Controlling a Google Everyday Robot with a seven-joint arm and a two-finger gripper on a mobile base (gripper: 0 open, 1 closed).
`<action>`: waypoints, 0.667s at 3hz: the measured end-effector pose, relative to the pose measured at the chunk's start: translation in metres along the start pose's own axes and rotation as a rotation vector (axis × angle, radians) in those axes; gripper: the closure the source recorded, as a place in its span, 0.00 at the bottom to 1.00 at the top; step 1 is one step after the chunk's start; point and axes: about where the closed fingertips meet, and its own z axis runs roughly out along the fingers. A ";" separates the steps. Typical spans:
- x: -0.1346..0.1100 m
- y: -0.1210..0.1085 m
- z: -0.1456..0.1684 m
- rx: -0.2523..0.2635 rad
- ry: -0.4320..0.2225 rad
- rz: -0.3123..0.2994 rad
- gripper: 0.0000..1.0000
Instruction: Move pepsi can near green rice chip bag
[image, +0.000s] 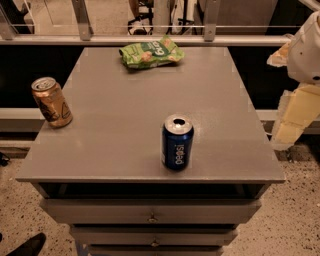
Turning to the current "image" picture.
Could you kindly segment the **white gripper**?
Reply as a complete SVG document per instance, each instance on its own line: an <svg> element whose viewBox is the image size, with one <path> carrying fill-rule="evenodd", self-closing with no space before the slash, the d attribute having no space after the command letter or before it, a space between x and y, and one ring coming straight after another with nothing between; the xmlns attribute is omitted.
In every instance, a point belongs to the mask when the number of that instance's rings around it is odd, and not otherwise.
<svg viewBox="0 0 320 256"><path fill-rule="evenodd" d="M280 97L272 128L274 150L287 150L320 115L320 12L313 12L290 42L267 59L274 67L287 65L290 78L300 82L293 91Z"/></svg>

